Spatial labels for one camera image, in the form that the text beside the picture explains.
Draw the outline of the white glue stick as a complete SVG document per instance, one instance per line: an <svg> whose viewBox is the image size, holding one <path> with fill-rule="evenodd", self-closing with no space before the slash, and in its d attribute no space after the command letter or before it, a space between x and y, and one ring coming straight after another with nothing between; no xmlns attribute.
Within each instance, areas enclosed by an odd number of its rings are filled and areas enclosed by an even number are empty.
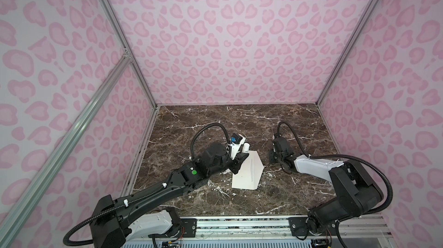
<svg viewBox="0 0 443 248"><path fill-rule="evenodd" d="M244 143L243 147L242 147L242 153L243 154L248 154L249 153L249 149L250 149L250 144L249 143Z"/></svg>

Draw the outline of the cream white envelope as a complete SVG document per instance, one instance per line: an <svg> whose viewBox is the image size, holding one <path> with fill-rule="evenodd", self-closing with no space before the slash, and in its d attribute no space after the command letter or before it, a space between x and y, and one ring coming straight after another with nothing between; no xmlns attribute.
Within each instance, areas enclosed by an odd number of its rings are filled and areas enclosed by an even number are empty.
<svg viewBox="0 0 443 248"><path fill-rule="evenodd" d="M249 151L248 158L243 162L238 174L233 174L233 189L257 190L263 174L264 165L257 151Z"/></svg>

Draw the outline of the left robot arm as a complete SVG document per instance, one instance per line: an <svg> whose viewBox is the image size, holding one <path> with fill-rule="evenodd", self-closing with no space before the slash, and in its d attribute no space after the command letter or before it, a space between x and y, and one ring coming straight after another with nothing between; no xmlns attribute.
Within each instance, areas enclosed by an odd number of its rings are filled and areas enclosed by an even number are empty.
<svg viewBox="0 0 443 248"><path fill-rule="evenodd" d="M206 185L213 175L226 170L237 174L248 158L249 151L241 151L233 158L230 151L221 143L213 143L201 156L138 193L115 200L111 196L101 198L94 210L94 214L100 217L90 224L93 246L120 248L130 234L129 226L149 211Z"/></svg>

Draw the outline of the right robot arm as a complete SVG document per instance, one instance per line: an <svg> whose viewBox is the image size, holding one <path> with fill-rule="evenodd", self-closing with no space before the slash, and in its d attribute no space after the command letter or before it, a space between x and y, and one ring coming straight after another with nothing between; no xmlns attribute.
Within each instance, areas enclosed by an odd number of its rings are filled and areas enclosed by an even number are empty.
<svg viewBox="0 0 443 248"><path fill-rule="evenodd" d="M337 221L380 212L393 199L387 176L373 164L350 155L296 154L288 140L276 133L269 161L286 173L308 174L330 182L336 197L308 212L305 232L320 235Z"/></svg>

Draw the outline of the metal base rail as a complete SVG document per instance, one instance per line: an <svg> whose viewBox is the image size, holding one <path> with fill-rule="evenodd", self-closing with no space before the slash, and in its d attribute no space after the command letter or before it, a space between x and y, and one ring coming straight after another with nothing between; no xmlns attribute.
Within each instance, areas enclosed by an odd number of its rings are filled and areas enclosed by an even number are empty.
<svg viewBox="0 0 443 248"><path fill-rule="evenodd" d="M379 214L329 225L324 233L311 234L305 215L186 216L182 236L155 237L148 232L148 218L132 226L127 248L395 248L397 245Z"/></svg>

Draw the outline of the aluminium corner frame post right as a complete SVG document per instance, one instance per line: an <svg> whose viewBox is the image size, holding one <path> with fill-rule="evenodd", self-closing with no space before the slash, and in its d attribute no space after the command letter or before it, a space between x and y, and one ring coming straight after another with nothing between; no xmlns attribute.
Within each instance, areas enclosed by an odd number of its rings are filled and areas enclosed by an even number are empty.
<svg viewBox="0 0 443 248"><path fill-rule="evenodd" d="M332 85L335 82L335 80L338 78L339 73L343 66L345 65L347 59L349 58L351 51L354 49L355 45L357 44L360 36L362 35L365 27L369 23L371 17L375 13L378 5L381 3L382 0L369 0L365 9L362 12L362 15L358 19L358 22L356 23L356 27L353 30L352 34L350 35L346 45L344 46L344 49L342 53L340 54L337 63L335 67L333 68L328 80L326 81L325 87L322 90L319 98L317 99L316 106L320 108L320 106L325 102L326 95L329 93L329 91L332 89Z"/></svg>

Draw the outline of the aluminium corner frame post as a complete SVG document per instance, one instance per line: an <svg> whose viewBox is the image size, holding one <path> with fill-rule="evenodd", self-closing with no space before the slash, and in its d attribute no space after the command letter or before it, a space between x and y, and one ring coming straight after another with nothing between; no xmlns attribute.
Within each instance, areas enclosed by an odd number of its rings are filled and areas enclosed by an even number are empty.
<svg viewBox="0 0 443 248"><path fill-rule="evenodd" d="M122 24L121 22L118 20L118 16L116 15L114 8L111 4L110 0L98 0L99 4L101 5L101 7L103 8L111 28L113 29L117 40L120 42L123 50L125 51L125 54L128 55L128 57L130 58L130 64L133 68L133 70L135 71L136 77L139 81L139 83L141 84L142 90L144 91L144 94L147 96L150 105L154 108L157 109L158 105L155 102L153 95L148 87L147 81L142 73L142 70L133 54L133 51L131 49L130 44L128 43L128 39L123 31L122 28Z"/></svg>
<svg viewBox="0 0 443 248"><path fill-rule="evenodd" d="M322 90L319 98L317 99L316 106L320 108L320 106L325 102L326 95L329 93L329 91L332 89L332 85L335 82L335 80L338 78L339 73L343 66L345 65L347 59L349 58L351 51L354 49L355 45L357 44L360 36L362 35L365 27L369 23L371 17L375 13L378 5L381 3L382 0L369 0L365 9L362 12L362 15L358 19L358 22L356 23L356 27L353 30L352 34L350 35L346 45L344 46L344 49L342 53L340 54L337 63L335 67L333 68L328 80L326 81L325 87Z"/></svg>

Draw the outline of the aluminium corner frame post left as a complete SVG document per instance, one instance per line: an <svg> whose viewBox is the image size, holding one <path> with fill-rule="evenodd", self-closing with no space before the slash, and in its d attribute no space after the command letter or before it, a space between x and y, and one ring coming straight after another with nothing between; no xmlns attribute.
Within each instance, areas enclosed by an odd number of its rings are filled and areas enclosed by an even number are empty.
<svg viewBox="0 0 443 248"><path fill-rule="evenodd" d="M111 28L113 29L117 40L120 42L123 50L125 51L125 54L128 55L128 57L130 58L130 64L133 68L133 70L135 71L136 77L139 81L139 83L141 84L142 90L144 91L144 94L147 96L150 105L154 108L157 109L158 105L155 102L153 95L148 87L147 81L142 73L142 70L133 54L133 51L131 49L130 44L128 43L128 39L123 31L122 28L122 24L121 22L118 20L118 16L116 15L114 8L111 4L110 0L98 0L99 4L101 5L101 7L103 8Z"/></svg>

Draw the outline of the aluminium diagonal frame bar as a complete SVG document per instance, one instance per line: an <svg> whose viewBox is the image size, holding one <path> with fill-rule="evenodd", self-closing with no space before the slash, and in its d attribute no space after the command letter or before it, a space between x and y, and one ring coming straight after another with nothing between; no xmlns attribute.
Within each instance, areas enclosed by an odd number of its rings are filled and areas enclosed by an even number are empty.
<svg viewBox="0 0 443 248"><path fill-rule="evenodd" d="M132 62L132 57L122 56L119 63L110 72L103 84L92 96L89 103L78 116L70 130L59 142L40 171L26 188L17 203L10 210L1 226L1 247L8 248L26 224L31 213L39 204L48 187L59 173L61 167L70 156L84 132L91 124L109 93L113 90L121 75Z"/></svg>

